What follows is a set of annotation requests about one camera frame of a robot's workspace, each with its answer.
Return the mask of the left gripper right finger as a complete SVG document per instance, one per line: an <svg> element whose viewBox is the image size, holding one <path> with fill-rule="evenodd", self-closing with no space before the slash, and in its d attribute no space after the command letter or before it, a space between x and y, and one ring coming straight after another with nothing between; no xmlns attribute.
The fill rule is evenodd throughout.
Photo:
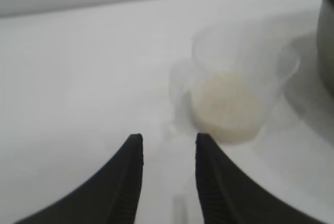
<svg viewBox="0 0 334 224"><path fill-rule="evenodd" d="M327 209L244 148L197 133L195 181L205 223L327 223Z"/></svg>

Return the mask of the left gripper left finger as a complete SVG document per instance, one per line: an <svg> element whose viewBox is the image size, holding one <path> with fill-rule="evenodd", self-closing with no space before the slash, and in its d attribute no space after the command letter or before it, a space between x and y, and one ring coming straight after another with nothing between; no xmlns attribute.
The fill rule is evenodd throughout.
<svg viewBox="0 0 334 224"><path fill-rule="evenodd" d="M89 180L19 223L134 223L144 166L143 137L131 134Z"/></svg>

